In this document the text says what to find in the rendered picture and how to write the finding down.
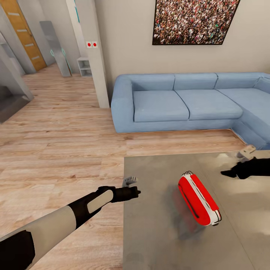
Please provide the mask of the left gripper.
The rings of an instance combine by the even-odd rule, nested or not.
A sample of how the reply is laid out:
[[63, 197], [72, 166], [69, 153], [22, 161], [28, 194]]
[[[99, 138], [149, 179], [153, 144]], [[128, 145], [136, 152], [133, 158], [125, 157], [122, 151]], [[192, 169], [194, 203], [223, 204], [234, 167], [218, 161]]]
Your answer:
[[138, 191], [136, 186], [122, 187], [121, 190], [123, 191], [123, 198], [121, 201], [128, 201], [133, 198], [138, 198], [138, 194], [141, 193], [141, 191]]

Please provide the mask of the radio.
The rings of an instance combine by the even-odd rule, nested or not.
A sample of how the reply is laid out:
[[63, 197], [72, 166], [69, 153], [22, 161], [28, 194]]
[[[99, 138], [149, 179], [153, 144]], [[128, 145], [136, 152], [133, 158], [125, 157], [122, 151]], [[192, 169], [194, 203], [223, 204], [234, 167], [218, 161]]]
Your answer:
[[219, 207], [195, 174], [189, 171], [182, 174], [178, 188], [199, 224], [203, 226], [219, 224], [218, 222], [222, 220]]

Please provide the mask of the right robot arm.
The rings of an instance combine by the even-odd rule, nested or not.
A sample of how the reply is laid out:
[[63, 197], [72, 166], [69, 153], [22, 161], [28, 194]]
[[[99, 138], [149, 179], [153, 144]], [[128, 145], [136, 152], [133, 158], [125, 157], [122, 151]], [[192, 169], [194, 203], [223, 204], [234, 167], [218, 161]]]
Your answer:
[[270, 176], [270, 158], [269, 159], [257, 159], [253, 157], [251, 153], [257, 150], [253, 145], [238, 151], [237, 158], [243, 158], [236, 166], [229, 171], [221, 171], [225, 176], [235, 178], [239, 176], [240, 179], [246, 179], [252, 176]]

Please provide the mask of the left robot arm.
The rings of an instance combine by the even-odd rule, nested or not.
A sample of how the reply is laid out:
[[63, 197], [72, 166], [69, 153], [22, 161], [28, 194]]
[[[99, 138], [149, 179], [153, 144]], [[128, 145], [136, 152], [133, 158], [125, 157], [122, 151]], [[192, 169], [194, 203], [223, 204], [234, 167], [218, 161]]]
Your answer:
[[107, 203], [138, 198], [136, 177], [123, 180], [122, 188], [101, 186], [52, 213], [0, 238], [0, 270], [29, 270], [46, 253], [97, 214]]

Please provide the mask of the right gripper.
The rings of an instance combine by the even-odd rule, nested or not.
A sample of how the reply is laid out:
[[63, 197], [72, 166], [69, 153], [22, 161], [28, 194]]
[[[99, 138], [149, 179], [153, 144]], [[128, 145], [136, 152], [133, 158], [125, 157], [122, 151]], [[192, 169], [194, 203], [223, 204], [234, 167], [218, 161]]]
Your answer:
[[229, 171], [221, 171], [221, 173], [225, 176], [235, 178], [239, 176], [240, 179], [246, 179], [252, 176], [267, 176], [260, 167], [260, 161], [262, 159], [254, 159], [250, 161], [245, 161], [244, 163], [238, 163], [236, 166]]

